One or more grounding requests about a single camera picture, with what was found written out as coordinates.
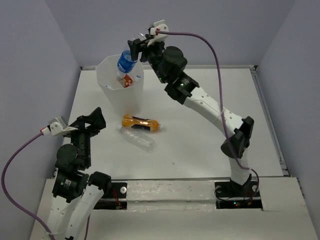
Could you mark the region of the blue label plastic bottle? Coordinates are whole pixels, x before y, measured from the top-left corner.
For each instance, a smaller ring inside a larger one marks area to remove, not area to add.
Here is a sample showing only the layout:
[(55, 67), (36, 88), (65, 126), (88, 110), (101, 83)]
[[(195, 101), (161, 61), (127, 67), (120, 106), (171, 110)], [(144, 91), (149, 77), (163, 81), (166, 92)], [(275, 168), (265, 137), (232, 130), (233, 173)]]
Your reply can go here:
[(116, 67), (117, 67), (117, 72), (116, 72), (116, 80), (118, 81), (118, 76), (123, 76), (125, 74), (128, 74), (132, 80), (134, 81), (134, 84), (137, 82), (135, 81), (135, 76), (140, 75), (141, 79), (142, 76), (144, 75), (143, 69), (138, 71), (137, 69), (134, 71), (134, 74), (131, 75), (132, 70), (135, 69), (138, 61), (133, 61), (131, 58), (131, 51), (128, 45), (128, 41), (126, 40), (124, 43), (123, 51), (120, 54), (120, 57), (117, 61)]

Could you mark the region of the red cap plastic bottle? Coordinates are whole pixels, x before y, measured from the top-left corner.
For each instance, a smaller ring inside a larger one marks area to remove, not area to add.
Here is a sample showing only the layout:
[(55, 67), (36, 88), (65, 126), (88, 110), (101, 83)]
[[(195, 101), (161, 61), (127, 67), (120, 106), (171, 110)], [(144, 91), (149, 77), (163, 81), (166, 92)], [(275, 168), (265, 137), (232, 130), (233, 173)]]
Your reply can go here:
[(128, 88), (134, 85), (133, 79), (128, 74), (121, 76), (118, 75), (117, 80), (123, 88)]

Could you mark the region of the clear crushed plastic bottle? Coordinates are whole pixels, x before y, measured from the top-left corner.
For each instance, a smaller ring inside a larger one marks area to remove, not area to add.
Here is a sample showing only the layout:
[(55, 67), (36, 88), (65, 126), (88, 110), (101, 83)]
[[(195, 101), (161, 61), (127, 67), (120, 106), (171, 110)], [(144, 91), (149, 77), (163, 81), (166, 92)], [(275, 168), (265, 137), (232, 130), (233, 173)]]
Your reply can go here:
[(121, 125), (117, 127), (117, 130), (127, 142), (146, 152), (152, 151), (155, 147), (155, 141), (142, 132)]

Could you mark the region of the orange label plastic bottle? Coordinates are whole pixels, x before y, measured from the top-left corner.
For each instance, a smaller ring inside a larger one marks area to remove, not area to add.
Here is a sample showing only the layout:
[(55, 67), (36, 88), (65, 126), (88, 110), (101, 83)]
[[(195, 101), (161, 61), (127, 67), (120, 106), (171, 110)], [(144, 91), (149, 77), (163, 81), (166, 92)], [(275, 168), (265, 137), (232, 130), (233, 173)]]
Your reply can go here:
[(140, 118), (131, 115), (124, 115), (122, 118), (122, 126), (136, 130), (144, 130), (148, 132), (161, 131), (164, 126), (154, 119)]

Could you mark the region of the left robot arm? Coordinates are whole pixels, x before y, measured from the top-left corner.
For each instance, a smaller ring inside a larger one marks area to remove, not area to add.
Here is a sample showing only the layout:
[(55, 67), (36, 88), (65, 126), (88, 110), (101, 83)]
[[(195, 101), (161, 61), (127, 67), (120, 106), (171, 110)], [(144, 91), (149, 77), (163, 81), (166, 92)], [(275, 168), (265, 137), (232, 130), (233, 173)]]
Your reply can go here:
[(67, 124), (63, 117), (52, 119), (43, 133), (69, 138), (56, 153), (56, 177), (44, 240), (77, 240), (81, 228), (99, 199), (110, 194), (111, 177), (102, 172), (84, 173), (92, 165), (91, 138), (106, 128), (102, 109), (81, 115)]

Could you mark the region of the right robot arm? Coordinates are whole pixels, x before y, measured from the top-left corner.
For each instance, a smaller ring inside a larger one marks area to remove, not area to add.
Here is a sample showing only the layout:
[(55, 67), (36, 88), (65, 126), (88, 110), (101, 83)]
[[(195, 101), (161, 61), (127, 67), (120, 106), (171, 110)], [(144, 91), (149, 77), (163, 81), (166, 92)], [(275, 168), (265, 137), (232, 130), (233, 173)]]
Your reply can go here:
[(128, 40), (127, 43), (131, 58), (148, 62), (173, 100), (194, 110), (222, 132), (225, 140), (220, 149), (229, 158), (231, 176), (218, 192), (226, 197), (246, 196), (252, 180), (246, 150), (250, 145), (254, 120), (222, 107), (188, 76), (184, 72), (188, 61), (179, 48), (165, 47), (164, 41), (154, 40), (151, 36)]

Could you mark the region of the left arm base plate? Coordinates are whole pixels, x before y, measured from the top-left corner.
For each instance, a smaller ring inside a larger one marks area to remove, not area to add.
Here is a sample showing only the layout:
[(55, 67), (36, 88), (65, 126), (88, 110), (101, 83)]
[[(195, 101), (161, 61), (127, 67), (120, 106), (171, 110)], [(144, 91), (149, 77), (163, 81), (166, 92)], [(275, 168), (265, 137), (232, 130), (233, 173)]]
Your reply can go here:
[(111, 189), (105, 193), (94, 206), (94, 210), (126, 210), (127, 209), (127, 181), (113, 181)]

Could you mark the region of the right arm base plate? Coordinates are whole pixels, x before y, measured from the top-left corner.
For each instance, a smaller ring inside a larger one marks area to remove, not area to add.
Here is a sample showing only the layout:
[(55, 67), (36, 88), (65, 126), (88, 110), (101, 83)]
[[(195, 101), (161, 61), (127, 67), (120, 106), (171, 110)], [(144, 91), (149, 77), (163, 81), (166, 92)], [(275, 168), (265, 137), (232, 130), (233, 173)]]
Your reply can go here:
[(260, 192), (255, 193), (256, 181), (239, 186), (231, 181), (217, 181), (214, 183), (216, 209), (263, 209)]

